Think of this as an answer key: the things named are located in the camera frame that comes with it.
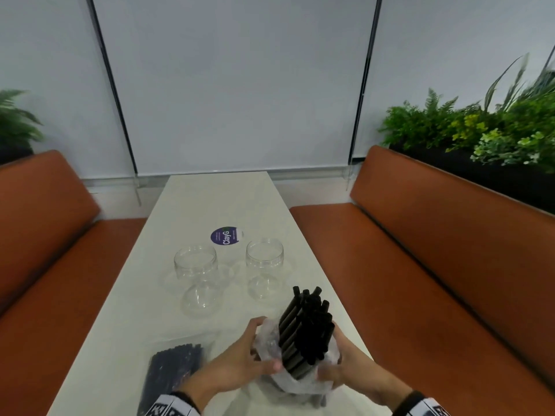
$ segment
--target purple sticker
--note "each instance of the purple sticker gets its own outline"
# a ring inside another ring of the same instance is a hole
[[[237,244],[242,237],[243,232],[234,226],[221,227],[210,235],[212,242],[218,245]]]

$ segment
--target sleeve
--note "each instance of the sleeve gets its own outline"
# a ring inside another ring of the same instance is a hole
[[[420,391],[413,391],[392,416],[449,416],[449,413],[433,398],[426,398]]]
[[[162,394],[145,416],[200,416],[191,399],[183,396],[182,393]]]

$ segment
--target hand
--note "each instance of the hand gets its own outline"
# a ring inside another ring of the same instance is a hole
[[[179,390],[190,396],[201,412],[216,394],[241,388],[260,375],[275,374],[283,369],[278,360],[255,361],[251,352],[256,328],[265,319],[250,320],[235,343],[181,384]]]
[[[334,337],[340,352],[339,362],[337,365],[320,364],[318,379],[333,381],[334,388],[347,385],[394,412],[412,392],[412,388],[366,356],[343,334],[337,324]]]

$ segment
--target clear plastic bag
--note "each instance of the clear plastic bag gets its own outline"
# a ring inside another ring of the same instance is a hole
[[[220,334],[158,339],[147,344],[149,359],[137,416],[144,416],[161,394],[175,390],[213,358]]]
[[[267,318],[260,326],[259,332],[254,340],[254,347],[263,361],[269,359],[281,360],[281,349],[279,342],[278,320]],[[339,349],[335,338],[331,338],[328,352],[324,355],[324,362],[336,364],[339,360]],[[272,375],[272,380],[285,393],[323,395],[331,391],[333,383],[331,381],[321,382],[316,379],[316,366],[305,377],[297,380],[289,372],[283,370]]]

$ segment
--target orange backrest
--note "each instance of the orange backrest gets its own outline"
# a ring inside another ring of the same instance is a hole
[[[55,150],[1,166],[0,196],[2,312],[100,210],[66,159]]]
[[[555,384],[555,217],[378,146],[351,197]]]

